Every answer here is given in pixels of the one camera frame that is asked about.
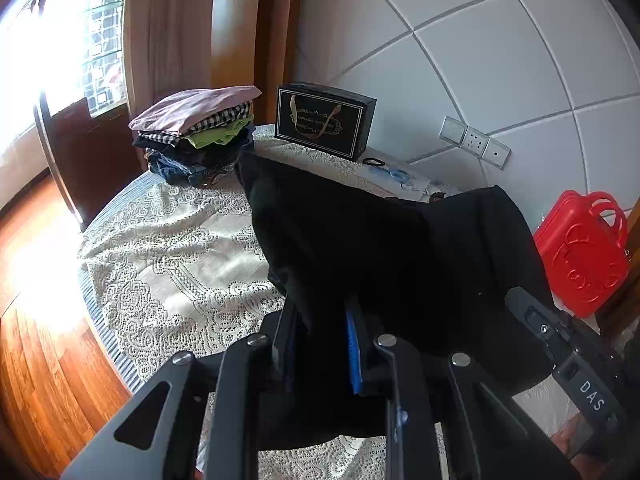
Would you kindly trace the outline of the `black gift box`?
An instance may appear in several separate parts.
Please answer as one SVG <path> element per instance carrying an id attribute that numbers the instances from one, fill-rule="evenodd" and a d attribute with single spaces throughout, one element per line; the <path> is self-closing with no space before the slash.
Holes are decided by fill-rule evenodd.
<path id="1" fill-rule="evenodd" d="M 367 147 L 375 105 L 370 96 L 322 84 L 282 84 L 274 136 L 354 162 Z"/>

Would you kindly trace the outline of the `white wall socket panel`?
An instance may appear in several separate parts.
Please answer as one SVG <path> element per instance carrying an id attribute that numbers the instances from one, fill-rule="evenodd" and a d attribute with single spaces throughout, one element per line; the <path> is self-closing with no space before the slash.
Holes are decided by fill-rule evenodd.
<path id="1" fill-rule="evenodd" d="M 449 116 L 442 121 L 438 136 L 440 140 L 461 148 L 499 170 L 503 170 L 511 155 L 511 149 L 506 145 Z"/>

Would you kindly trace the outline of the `blue printed paper sheet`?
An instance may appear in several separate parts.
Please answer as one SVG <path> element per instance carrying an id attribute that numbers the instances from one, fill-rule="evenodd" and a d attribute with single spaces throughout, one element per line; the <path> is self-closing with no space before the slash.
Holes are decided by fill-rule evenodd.
<path id="1" fill-rule="evenodd" d="M 408 171 L 387 165 L 381 159 L 366 158 L 363 165 L 367 167 L 366 177 L 386 191 L 398 196 L 410 196 L 420 200 L 426 195 L 431 181 L 409 174 Z"/>

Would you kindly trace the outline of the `stack of folded clothes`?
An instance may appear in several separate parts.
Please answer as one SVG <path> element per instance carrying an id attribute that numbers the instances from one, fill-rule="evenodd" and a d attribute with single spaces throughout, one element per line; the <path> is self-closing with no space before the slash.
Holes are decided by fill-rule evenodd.
<path id="1" fill-rule="evenodd" d="M 210 188 L 254 145 L 254 86 L 190 89 L 130 120 L 152 174 L 183 188 Z"/>

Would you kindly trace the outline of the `black printed t-shirt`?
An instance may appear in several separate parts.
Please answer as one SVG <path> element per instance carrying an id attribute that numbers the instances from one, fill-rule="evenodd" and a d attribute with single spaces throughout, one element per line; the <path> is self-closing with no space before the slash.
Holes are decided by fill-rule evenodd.
<path id="1" fill-rule="evenodd" d="M 504 303 L 513 287 L 543 304 L 551 292 L 532 233 L 502 188 L 407 202 L 254 152 L 240 156 L 236 173 L 270 281 L 305 324 L 292 392 L 265 404 L 262 436 L 273 448 L 382 434 L 384 405 L 357 396 L 349 381 L 348 310 L 424 360 L 469 354 L 512 396 L 550 375 L 542 345 Z"/>

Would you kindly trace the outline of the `red plastic storage case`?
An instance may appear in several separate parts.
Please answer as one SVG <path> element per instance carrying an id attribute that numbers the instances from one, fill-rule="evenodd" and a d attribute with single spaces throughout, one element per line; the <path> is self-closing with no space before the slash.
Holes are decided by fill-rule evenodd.
<path id="1" fill-rule="evenodd" d="M 552 292 L 578 318 L 589 318 L 629 272 L 627 219 L 605 192 L 564 191 L 534 233 Z"/>

